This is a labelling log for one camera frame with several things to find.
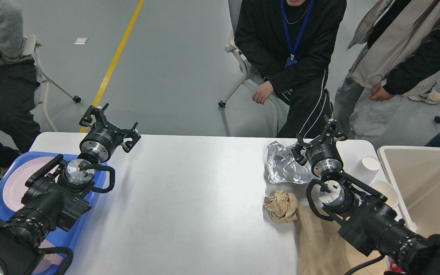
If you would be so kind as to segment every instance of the trash bin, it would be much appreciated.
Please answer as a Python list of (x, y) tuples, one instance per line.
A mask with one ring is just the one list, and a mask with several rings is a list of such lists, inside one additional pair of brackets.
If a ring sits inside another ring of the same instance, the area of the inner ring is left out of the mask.
[(424, 237), (440, 234), (440, 148), (382, 146), (378, 155), (388, 181), (400, 191), (407, 226)]

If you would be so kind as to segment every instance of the hand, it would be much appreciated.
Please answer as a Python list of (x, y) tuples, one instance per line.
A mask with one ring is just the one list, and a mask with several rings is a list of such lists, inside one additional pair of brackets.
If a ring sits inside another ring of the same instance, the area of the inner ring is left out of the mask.
[(392, 99), (394, 96), (394, 94), (389, 94), (386, 92), (380, 82), (372, 89), (371, 96), (368, 99), (372, 101), (385, 101)]
[(262, 83), (259, 88), (252, 94), (252, 101), (256, 101), (257, 103), (264, 104), (266, 100), (274, 93), (274, 88), (271, 85), (271, 82), (266, 81)]

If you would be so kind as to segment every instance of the blue lanyard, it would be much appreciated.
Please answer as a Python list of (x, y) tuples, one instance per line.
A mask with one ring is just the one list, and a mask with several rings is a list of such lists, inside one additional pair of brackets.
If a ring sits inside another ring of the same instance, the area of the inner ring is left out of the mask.
[(288, 23), (286, 22), (286, 13), (285, 13), (285, 0), (281, 0), (281, 15), (283, 17), (283, 26), (285, 26), (285, 35), (286, 41), (288, 42), (288, 48), (290, 49), (291, 59), (295, 58), (296, 49), (298, 49), (298, 45), (300, 45), (300, 41), (302, 40), (303, 33), (305, 32), (305, 28), (307, 27), (307, 22), (309, 20), (311, 10), (313, 8), (314, 0), (310, 0), (310, 4), (307, 10), (307, 15), (302, 24), (302, 28), (300, 29), (300, 33), (298, 34), (298, 38), (296, 39), (295, 46), (291, 44), (290, 33), (288, 32)]

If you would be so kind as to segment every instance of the chair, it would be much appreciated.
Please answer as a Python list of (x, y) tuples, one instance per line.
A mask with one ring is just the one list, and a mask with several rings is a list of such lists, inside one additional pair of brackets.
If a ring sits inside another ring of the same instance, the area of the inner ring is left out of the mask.
[(81, 101), (81, 98), (77, 95), (69, 94), (65, 89), (62, 88), (62, 86), (60, 86), (52, 77), (50, 77), (43, 70), (42, 64), (40, 63), (40, 52), (39, 52), (40, 46), (42, 46), (42, 41), (38, 39), (37, 36), (35, 35), (28, 36), (26, 38), (26, 43), (25, 43), (25, 47), (23, 48), (22, 56), (33, 55), (33, 58), (35, 60), (35, 68), (37, 69), (37, 78), (42, 83), (42, 85), (35, 90), (35, 106), (42, 104), (42, 110), (44, 112), (45, 120), (49, 124), (52, 131), (58, 132), (48, 112), (50, 85), (54, 84), (64, 94), (69, 96), (72, 99), (72, 101), (74, 101), (75, 103), (79, 103)]
[[(242, 0), (228, 0), (232, 31), (228, 40), (229, 43), (227, 46), (225, 46), (225, 51), (227, 53), (231, 52), (234, 55), (235, 59), (239, 61), (239, 68), (242, 72), (242, 76), (239, 78), (239, 80), (237, 80), (232, 89), (230, 89), (229, 94), (223, 100), (218, 102), (218, 106), (220, 108), (225, 108), (225, 106), (227, 105), (227, 101), (241, 85), (244, 85), (252, 92), (255, 92), (257, 87), (264, 83), (264, 80), (262, 79), (262, 76), (258, 72), (257, 68), (255, 68), (255, 66), (252, 66), (246, 59), (242, 57), (242, 52), (239, 50), (239, 48), (236, 47), (234, 42), (234, 32), (237, 28), (237, 23), (239, 21), (241, 4)], [(267, 99), (266, 103), (268, 103), (273, 108), (273, 136), (276, 136), (278, 134), (278, 108), (271, 100), (271, 98)]]

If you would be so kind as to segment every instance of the crumpled aluminum foil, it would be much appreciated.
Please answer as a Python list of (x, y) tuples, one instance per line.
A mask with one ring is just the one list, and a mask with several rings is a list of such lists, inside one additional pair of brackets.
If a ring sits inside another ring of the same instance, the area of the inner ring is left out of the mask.
[(274, 141), (267, 146), (267, 179), (272, 184), (306, 184), (312, 179), (316, 179), (311, 172), (310, 163), (304, 166), (298, 164), (291, 153), (291, 148), (295, 144), (285, 147)]

